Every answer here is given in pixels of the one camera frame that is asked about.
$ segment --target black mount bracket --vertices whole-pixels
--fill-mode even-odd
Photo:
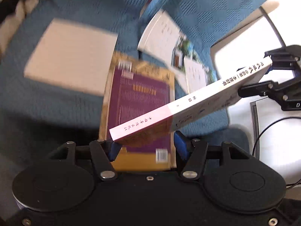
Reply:
[[[273,63],[269,71],[275,69],[292,70],[295,78],[283,83],[265,81],[241,87],[238,95],[242,98],[250,96],[268,96],[275,100],[283,111],[301,110],[301,46],[291,45],[265,52]]]

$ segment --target white book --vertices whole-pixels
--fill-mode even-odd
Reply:
[[[216,72],[203,64],[194,45],[163,10],[145,28],[138,49],[164,62],[186,93],[217,81]]]
[[[237,90],[259,82],[272,64],[269,57],[233,72],[158,109],[110,129],[114,141],[128,146],[141,146],[196,121],[212,112],[235,104],[241,98]]]

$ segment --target book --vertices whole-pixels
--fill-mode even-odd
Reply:
[[[103,96],[117,34],[53,19],[30,56],[24,76]]]
[[[186,93],[217,81],[216,71],[203,64],[193,43],[163,10],[145,28],[138,49],[163,61]]]
[[[103,101],[99,137],[109,139],[110,128],[157,109],[174,98],[172,72],[115,52]],[[145,121],[148,120],[133,125],[139,126]],[[175,167],[173,135],[168,133],[143,147],[124,145],[112,165],[119,171],[168,170]]]
[[[212,112],[235,104],[241,98],[237,90],[247,84],[259,82],[272,64],[269,57],[261,62],[233,72],[226,79],[218,80],[167,105],[134,118],[110,129],[115,142],[122,145],[142,146],[153,139],[196,121]],[[148,119],[143,125],[128,126]]]

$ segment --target yellow book cover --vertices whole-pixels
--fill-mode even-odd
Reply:
[[[108,128],[174,101],[174,77],[165,68],[115,52],[103,99],[99,138],[109,138]],[[133,125],[147,121],[150,120],[144,118]],[[141,147],[123,146],[112,165],[118,171],[150,171],[168,170],[175,167],[175,162],[172,133]]]

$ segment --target barcode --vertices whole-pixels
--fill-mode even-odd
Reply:
[[[168,150],[156,149],[156,163],[168,162]]]
[[[126,70],[123,70],[123,71],[121,72],[121,76],[124,77],[124,78],[133,80],[133,78],[134,78],[134,73],[129,72],[129,71],[126,71]]]
[[[125,70],[131,72],[131,65],[132,63],[130,61],[126,60],[119,60],[118,61],[118,69]]]

